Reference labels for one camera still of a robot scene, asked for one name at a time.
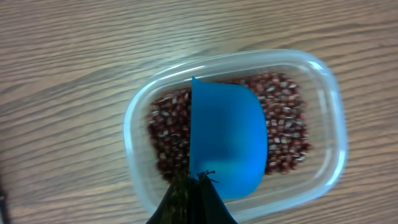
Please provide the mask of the clear plastic food container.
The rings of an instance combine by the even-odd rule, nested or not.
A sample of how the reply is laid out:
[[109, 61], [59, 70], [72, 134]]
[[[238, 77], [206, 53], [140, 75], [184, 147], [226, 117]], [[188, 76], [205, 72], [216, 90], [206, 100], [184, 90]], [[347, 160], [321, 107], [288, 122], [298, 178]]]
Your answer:
[[344, 171], [348, 158], [343, 104], [338, 83], [318, 58], [299, 50], [254, 50], [183, 63], [153, 75], [135, 93], [123, 122], [123, 137], [134, 189], [153, 214], [168, 183], [156, 169], [156, 153], [146, 128], [149, 105], [157, 97], [190, 85], [192, 78], [209, 82], [246, 78], [259, 72], [282, 72], [296, 81], [306, 102], [311, 145], [305, 160], [288, 174], [263, 177], [244, 198], [226, 200], [237, 222], [245, 222], [314, 200], [327, 193]]

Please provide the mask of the blue plastic measuring scoop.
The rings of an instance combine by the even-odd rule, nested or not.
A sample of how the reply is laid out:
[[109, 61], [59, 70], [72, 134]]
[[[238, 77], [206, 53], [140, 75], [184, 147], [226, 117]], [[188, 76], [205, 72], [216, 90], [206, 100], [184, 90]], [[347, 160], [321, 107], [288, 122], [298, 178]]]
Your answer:
[[192, 79], [191, 177], [208, 172], [222, 199], [245, 197], [262, 180], [267, 143], [266, 118], [251, 90]]

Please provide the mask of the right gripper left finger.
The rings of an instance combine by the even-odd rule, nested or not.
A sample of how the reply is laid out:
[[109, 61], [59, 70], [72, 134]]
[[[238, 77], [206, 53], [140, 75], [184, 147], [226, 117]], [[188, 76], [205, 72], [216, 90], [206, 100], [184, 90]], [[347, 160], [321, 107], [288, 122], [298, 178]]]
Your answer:
[[194, 180], [187, 173], [176, 175], [147, 224], [188, 224], [188, 206]]

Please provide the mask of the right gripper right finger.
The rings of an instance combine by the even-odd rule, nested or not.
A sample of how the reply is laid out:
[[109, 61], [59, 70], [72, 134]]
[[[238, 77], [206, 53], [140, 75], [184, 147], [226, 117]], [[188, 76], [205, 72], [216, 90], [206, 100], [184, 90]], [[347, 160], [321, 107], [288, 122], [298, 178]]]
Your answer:
[[204, 171], [198, 174], [195, 187], [195, 223], [198, 224], [237, 224], [218, 195], [209, 174], [215, 171]]

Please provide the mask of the red adzuki beans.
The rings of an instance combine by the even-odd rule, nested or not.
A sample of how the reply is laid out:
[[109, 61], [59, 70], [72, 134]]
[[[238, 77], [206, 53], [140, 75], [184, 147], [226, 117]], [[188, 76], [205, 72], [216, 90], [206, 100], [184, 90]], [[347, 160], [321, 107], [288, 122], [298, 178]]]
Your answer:
[[[265, 174], [295, 170], [312, 149], [305, 122], [306, 102], [299, 84], [284, 73], [259, 72], [223, 83], [250, 89], [266, 117], [268, 155]], [[171, 182], [188, 170], [192, 91], [182, 88], [164, 94], [150, 104], [147, 130], [157, 154], [157, 169]]]

